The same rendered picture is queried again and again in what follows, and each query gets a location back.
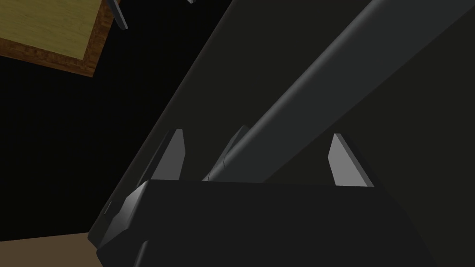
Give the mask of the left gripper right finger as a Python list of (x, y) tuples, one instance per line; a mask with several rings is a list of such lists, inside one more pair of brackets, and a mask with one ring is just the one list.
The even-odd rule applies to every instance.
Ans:
[(327, 158), (336, 186), (374, 186), (340, 133), (333, 135)]

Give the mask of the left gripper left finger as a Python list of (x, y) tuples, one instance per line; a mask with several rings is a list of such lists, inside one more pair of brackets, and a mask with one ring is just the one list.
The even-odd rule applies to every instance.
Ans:
[(178, 180), (186, 154), (182, 129), (167, 131), (138, 185), (147, 180)]

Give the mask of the dark appliance door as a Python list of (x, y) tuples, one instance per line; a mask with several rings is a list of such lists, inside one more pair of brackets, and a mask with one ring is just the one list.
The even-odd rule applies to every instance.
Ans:
[[(261, 183), (204, 177), (371, 0), (232, 0), (89, 240), (102, 267), (475, 267), (475, 6)], [(138, 185), (182, 129), (178, 180)], [(341, 134), (373, 187), (336, 186)]]

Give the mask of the grey flat bar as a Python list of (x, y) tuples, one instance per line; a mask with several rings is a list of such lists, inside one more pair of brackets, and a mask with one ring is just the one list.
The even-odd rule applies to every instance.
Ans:
[(118, 3), (118, 0), (105, 0), (107, 5), (109, 6), (113, 16), (114, 16), (114, 19), (115, 19), (115, 22), (117, 23), (117, 25), (119, 26), (119, 28), (121, 30), (126, 30), (128, 29), (128, 25), (127, 25), (127, 22), (123, 16), (123, 13), (121, 12), (121, 9), (119, 7), (119, 3)]

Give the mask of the wooden table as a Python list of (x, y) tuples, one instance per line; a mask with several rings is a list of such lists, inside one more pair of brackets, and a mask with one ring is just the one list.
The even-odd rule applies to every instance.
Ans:
[(92, 77), (113, 22), (106, 0), (0, 0), (0, 56)]

